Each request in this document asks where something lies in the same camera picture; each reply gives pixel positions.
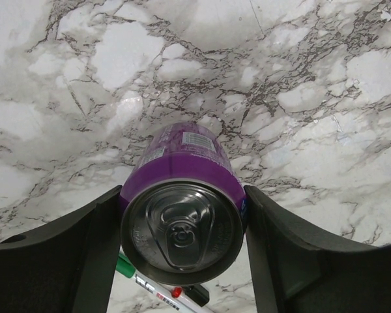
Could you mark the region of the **green capped marker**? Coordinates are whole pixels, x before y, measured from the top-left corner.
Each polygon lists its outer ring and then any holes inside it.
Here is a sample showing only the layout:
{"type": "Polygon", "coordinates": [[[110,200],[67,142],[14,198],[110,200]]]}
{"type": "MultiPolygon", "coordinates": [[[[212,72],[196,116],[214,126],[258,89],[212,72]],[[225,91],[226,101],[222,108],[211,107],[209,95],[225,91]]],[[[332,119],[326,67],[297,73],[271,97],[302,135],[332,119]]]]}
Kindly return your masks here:
{"type": "Polygon", "coordinates": [[[117,259],[116,271],[126,278],[132,279],[138,286],[153,294],[159,300],[165,302],[165,304],[169,305],[177,312],[192,312],[192,310],[190,310],[186,305],[174,299],[165,287],[139,273],[130,263],[128,258],[121,252],[119,253],[117,259]]]}

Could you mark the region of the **red capped marker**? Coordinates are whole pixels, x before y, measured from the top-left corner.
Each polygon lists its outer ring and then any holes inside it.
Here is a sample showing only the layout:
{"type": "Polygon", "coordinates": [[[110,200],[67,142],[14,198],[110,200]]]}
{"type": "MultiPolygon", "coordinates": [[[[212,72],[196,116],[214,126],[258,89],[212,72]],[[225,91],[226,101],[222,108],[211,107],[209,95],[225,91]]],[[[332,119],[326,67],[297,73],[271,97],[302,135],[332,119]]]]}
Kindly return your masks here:
{"type": "Polygon", "coordinates": [[[211,309],[206,306],[200,306],[194,300],[189,298],[182,287],[173,287],[171,289],[171,296],[177,303],[178,312],[185,313],[213,313],[211,309]]]}

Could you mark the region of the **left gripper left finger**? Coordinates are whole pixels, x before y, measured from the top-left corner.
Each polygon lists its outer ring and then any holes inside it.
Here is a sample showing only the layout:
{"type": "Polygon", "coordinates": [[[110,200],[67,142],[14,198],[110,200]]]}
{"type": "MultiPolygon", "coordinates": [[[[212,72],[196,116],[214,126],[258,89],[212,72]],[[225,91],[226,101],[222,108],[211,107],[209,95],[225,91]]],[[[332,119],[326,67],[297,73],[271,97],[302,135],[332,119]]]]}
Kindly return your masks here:
{"type": "Polygon", "coordinates": [[[120,249],[120,191],[0,242],[0,312],[106,312],[120,249]]]}

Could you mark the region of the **purple can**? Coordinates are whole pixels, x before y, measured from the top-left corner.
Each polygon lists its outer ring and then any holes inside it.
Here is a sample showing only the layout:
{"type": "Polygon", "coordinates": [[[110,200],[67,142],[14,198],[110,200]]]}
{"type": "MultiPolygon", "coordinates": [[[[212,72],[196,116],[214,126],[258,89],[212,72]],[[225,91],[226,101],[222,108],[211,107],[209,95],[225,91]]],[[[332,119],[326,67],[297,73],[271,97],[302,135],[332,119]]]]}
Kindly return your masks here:
{"type": "Polygon", "coordinates": [[[161,128],[119,196],[121,246],[152,280],[188,286],[236,260],[246,193],[216,136],[194,122],[161,128]]]}

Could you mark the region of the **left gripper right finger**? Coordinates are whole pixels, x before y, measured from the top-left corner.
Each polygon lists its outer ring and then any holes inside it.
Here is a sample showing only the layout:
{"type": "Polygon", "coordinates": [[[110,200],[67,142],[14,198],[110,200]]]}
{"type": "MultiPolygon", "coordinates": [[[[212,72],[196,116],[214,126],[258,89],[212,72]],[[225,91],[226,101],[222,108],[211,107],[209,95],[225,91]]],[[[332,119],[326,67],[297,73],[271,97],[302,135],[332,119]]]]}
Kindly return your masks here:
{"type": "Polygon", "coordinates": [[[391,312],[391,244],[346,239],[245,191],[258,312],[391,312]]]}

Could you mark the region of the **black capped marker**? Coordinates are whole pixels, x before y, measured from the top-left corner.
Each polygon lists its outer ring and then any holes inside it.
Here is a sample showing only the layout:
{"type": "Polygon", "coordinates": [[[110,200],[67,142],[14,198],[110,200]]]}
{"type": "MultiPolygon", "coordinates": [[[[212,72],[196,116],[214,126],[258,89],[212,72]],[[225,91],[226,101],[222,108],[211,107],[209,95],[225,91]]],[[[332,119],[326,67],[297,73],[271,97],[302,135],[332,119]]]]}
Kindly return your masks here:
{"type": "Polygon", "coordinates": [[[185,286],[183,287],[183,290],[185,291],[186,296],[189,297],[200,307],[205,306],[210,301],[209,291],[200,284],[193,286],[185,286]]]}

